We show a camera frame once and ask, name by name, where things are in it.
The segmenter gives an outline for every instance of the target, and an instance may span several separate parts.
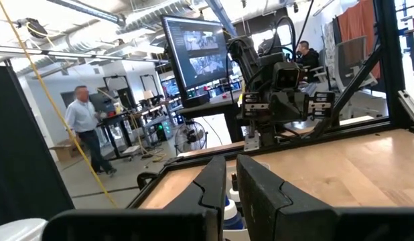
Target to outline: light blue shirt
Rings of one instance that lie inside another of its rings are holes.
[[[66,122],[77,133],[94,130],[98,124],[94,105],[89,101],[73,101],[67,108]]]

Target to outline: man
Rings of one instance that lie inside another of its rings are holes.
[[[312,48],[309,48],[309,43],[307,41],[301,41],[298,46],[298,52],[301,53],[302,57],[299,60],[299,63],[304,67],[309,66],[307,77],[307,82],[316,82],[318,81],[314,77],[315,72],[310,72],[311,69],[319,67],[319,53]]]
[[[89,101],[88,89],[86,86],[77,86],[74,94],[76,100],[67,108],[66,122],[90,150],[91,166],[94,171],[97,174],[106,171],[108,175],[112,175],[117,170],[101,155],[100,141],[95,132],[98,121],[94,106]]]

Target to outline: orange curtain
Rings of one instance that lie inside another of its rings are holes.
[[[366,36],[366,52],[371,54],[374,46],[374,5],[372,0],[360,0],[338,16],[342,41]],[[375,78],[380,78],[380,64],[371,71]]]

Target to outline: wooden table surface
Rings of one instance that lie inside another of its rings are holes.
[[[332,206],[414,206],[414,134],[387,131],[253,157]],[[235,161],[228,161],[234,166]],[[203,166],[169,172],[141,208],[163,208]]]

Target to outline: person in dark hoodie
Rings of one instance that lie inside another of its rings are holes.
[[[309,66],[308,70],[319,67],[319,53],[312,48],[309,48],[309,43],[307,41],[300,41],[298,46],[298,52],[301,53],[301,58],[299,59],[299,64],[302,64],[304,67]],[[314,77],[315,72],[308,71],[307,73],[307,82],[316,82],[318,79]]]

